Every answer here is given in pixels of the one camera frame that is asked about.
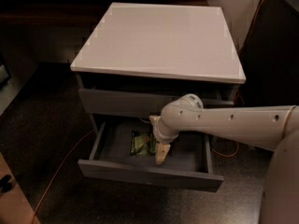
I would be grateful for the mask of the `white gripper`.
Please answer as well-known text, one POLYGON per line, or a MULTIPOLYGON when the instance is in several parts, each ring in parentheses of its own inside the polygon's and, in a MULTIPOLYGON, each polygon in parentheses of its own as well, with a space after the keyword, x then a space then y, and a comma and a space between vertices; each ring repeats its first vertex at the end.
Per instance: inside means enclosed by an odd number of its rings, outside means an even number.
POLYGON ((149 122, 155 138, 160 142, 156 144, 155 161, 157 164, 163 164, 171 147, 169 143, 178 137, 178 131, 168 127, 162 118, 156 115, 150 115, 149 122))

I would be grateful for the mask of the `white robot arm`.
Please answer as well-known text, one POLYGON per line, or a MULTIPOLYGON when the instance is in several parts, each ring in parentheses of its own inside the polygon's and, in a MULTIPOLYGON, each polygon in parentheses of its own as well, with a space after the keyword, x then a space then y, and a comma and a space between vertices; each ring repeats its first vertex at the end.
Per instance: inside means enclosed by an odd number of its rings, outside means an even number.
POLYGON ((271 150, 259 224, 299 224, 298 106, 205 108, 187 94, 149 120, 160 146, 193 131, 271 150))

